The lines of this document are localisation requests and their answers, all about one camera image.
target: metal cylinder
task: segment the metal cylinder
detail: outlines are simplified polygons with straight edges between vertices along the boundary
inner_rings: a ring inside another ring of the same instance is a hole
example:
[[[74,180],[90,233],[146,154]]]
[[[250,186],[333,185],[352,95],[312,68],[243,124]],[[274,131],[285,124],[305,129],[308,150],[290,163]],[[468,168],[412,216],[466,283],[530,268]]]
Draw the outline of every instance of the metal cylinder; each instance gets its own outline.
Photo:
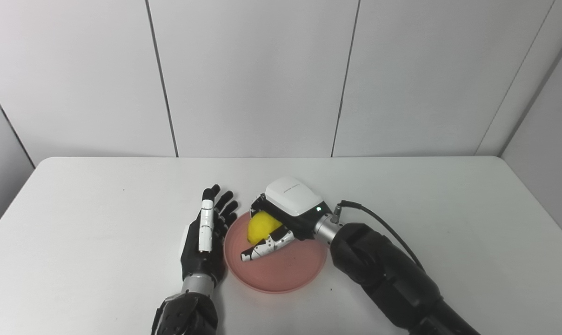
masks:
[[[314,239],[330,246],[339,229],[343,226],[341,221],[332,222],[332,215],[325,214],[314,227]]]
[[[181,286],[182,293],[197,292],[206,296],[211,296],[213,294],[213,289],[215,289],[213,278],[200,273],[187,276]]]

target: yellow object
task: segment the yellow object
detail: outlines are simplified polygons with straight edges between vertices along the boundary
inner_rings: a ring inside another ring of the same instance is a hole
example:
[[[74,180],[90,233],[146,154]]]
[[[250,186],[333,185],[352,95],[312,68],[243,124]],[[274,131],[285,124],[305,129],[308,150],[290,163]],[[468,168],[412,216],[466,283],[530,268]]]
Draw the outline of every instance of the yellow object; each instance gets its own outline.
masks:
[[[268,234],[281,227],[281,222],[262,210],[250,219],[248,223],[248,242],[255,245],[260,240],[268,238]]]

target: black cable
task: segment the black cable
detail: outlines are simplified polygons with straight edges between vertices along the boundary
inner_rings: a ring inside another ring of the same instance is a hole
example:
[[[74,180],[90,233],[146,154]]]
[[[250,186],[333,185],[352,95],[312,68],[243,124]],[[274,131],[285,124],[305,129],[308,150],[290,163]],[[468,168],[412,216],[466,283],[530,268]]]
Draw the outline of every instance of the black cable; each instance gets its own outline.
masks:
[[[420,262],[419,259],[417,259],[417,256],[415,255],[415,253],[413,253],[413,250],[411,250],[411,248],[409,248],[409,246],[405,243],[405,241],[401,238],[401,236],[399,236],[398,233],[396,233],[396,231],[394,231],[393,228],[391,228],[391,226],[389,226],[389,224],[387,223],[387,221],[384,221],[381,217],[379,217],[375,212],[372,212],[372,210],[369,210],[368,208],[364,207],[362,204],[359,203],[355,203],[353,201],[347,201],[347,200],[341,200],[340,203],[337,204],[339,207],[348,207],[348,208],[356,208],[359,210],[363,210],[364,212],[368,213],[370,216],[372,216],[373,218],[375,218],[379,223],[381,223],[381,225],[383,225],[383,227],[385,227],[387,229],[387,231],[389,231],[389,233],[391,233],[391,235],[393,235],[395,237],[395,239],[403,246],[403,248],[407,251],[407,253],[409,254],[409,256],[411,256],[411,259],[413,259],[413,261],[415,262],[415,264],[422,269],[422,271],[426,272],[426,270],[424,269],[424,267],[422,267],[422,263]]]

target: plate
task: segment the plate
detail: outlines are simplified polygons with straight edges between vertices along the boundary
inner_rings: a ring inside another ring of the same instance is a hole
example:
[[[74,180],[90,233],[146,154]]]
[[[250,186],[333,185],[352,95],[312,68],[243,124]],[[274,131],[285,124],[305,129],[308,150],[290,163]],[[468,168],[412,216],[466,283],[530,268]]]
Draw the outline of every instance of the plate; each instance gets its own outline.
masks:
[[[247,240],[250,213],[231,225],[223,246],[225,261],[243,284],[264,293],[288,293],[316,278],[327,256],[327,247],[314,240],[295,240],[270,255],[242,261],[240,254],[252,245]]]

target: table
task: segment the table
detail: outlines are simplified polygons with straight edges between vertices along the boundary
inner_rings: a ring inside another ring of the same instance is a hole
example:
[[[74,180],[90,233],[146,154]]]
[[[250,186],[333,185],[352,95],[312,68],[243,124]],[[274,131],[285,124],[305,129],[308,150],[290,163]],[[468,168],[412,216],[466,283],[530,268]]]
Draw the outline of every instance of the table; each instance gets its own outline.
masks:
[[[181,288],[181,235],[202,190],[233,189],[245,212],[284,175],[391,223],[480,333],[562,335],[562,231],[495,157],[47,159],[0,220],[0,335],[148,334]],[[355,210],[342,219],[383,232]],[[286,295],[228,275],[215,304],[220,334],[407,333],[330,258]]]

